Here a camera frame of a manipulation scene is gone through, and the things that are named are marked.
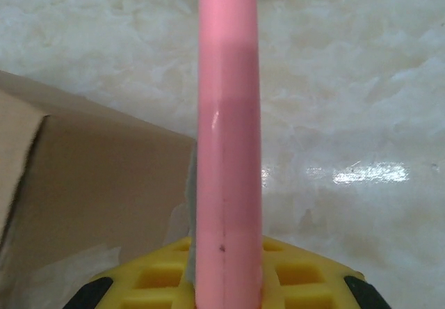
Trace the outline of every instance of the cardboard box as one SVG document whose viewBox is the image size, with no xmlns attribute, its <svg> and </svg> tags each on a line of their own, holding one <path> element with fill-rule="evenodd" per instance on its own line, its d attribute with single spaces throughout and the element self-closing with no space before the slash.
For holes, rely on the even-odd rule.
<svg viewBox="0 0 445 309">
<path fill-rule="evenodd" d="M 121 262 L 161 247 L 193 144 L 0 72 L 0 277 L 98 244 L 121 247 Z"/>
</svg>

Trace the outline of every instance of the pink pipe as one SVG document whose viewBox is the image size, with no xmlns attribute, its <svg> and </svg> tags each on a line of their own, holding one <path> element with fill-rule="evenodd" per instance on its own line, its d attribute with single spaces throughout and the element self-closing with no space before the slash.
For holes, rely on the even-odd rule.
<svg viewBox="0 0 445 309">
<path fill-rule="evenodd" d="M 257 0 L 200 0 L 197 309 L 261 304 Z"/>
</svg>

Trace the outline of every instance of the pink plastic tube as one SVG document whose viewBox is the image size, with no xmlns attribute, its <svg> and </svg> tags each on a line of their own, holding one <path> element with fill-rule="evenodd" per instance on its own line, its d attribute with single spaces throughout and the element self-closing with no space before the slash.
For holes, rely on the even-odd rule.
<svg viewBox="0 0 445 309">
<path fill-rule="evenodd" d="M 200 0 L 197 309 L 261 304 L 257 0 Z"/>
</svg>

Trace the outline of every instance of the marble tile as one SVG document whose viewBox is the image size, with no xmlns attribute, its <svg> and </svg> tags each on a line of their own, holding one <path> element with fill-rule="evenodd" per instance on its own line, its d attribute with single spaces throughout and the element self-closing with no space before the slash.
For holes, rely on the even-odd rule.
<svg viewBox="0 0 445 309">
<path fill-rule="evenodd" d="M 445 0 L 259 0 L 264 232 L 445 300 Z M 0 0 L 0 69 L 195 135 L 197 0 Z"/>
</svg>

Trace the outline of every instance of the yellow plastic base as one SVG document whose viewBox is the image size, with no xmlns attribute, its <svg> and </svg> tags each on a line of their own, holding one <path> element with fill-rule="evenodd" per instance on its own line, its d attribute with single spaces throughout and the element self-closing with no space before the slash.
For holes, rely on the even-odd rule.
<svg viewBox="0 0 445 309">
<path fill-rule="evenodd" d="M 110 290 L 96 309 L 195 309 L 193 286 L 184 278 L 190 238 L 96 276 Z M 360 309 L 345 276 L 360 272 L 301 248 L 264 237 L 261 309 Z"/>
</svg>

